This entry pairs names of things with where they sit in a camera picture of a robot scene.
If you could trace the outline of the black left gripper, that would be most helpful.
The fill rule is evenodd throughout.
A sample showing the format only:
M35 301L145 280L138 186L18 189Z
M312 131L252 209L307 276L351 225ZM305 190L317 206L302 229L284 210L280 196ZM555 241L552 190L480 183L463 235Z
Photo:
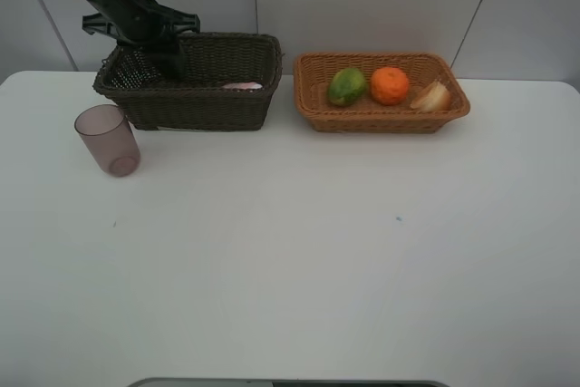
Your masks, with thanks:
M123 44L168 44L178 34L198 33L200 20L160 5L156 0L86 0L97 10L82 18L87 34L102 34Z

